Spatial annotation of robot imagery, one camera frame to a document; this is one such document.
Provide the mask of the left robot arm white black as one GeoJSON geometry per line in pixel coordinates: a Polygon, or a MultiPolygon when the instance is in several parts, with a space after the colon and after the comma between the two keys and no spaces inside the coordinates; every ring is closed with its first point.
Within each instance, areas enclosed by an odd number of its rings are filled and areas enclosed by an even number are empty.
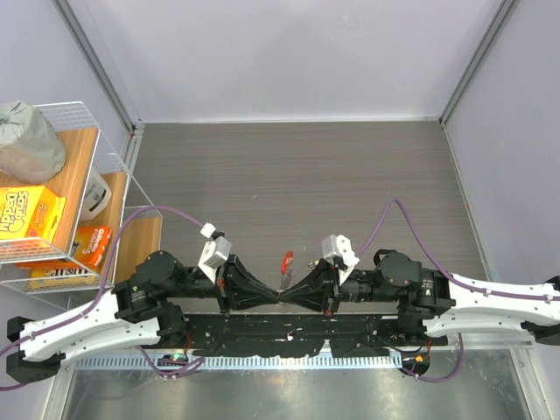
{"type": "Polygon", "coordinates": [[[181,347],[190,339],[173,298],[214,298],[224,312],[278,302],[279,294],[257,280],[236,255],[183,266],[157,251],[133,275],[93,301],[43,320],[7,322],[6,373],[19,387],[56,375],[66,362],[122,347],[181,347]]]}

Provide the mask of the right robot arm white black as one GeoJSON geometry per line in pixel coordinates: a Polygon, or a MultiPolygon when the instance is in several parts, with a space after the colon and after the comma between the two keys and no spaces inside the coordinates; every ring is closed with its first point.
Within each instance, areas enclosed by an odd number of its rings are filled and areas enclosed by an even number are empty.
{"type": "Polygon", "coordinates": [[[394,303],[386,326],[369,338],[416,346],[456,333],[529,333],[559,343],[559,281],[516,285],[472,280],[427,269],[394,249],[374,254],[372,269],[351,269],[338,256],[320,259],[301,281],[279,294],[289,303],[332,316],[342,303],[394,303]]]}

